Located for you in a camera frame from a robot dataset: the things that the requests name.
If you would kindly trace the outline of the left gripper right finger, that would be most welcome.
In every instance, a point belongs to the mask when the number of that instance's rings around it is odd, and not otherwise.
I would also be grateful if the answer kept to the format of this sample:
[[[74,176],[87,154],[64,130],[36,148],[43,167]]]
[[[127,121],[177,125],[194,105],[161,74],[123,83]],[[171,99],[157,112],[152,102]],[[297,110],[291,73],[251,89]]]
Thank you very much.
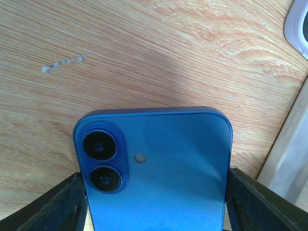
[[[229,168],[226,192],[233,231],[306,231],[308,213],[251,178]]]

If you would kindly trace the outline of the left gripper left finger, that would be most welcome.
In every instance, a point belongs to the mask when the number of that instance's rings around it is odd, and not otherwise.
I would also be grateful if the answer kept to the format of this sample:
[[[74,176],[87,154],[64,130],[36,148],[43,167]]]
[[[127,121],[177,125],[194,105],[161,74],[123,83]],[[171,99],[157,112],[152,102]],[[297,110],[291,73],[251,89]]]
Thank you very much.
[[[85,185],[74,173],[0,221],[2,231],[82,231],[87,215]]]

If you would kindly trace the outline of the blue phone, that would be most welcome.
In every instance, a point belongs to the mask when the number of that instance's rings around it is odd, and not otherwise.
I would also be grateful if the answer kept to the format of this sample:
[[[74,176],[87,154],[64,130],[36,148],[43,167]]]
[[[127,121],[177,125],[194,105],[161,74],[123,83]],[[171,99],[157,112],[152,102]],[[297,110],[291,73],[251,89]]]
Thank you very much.
[[[232,126],[210,107],[97,110],[73,141],[96,231],[220,231]]]

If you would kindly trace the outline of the lavender phone case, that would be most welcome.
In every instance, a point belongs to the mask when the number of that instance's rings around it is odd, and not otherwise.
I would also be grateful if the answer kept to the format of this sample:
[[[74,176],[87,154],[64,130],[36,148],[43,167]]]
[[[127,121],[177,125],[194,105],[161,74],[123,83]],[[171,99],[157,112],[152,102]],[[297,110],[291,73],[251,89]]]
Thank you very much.
[[[284,22],[285,39],[308,59],[308,1],[295,0]]]

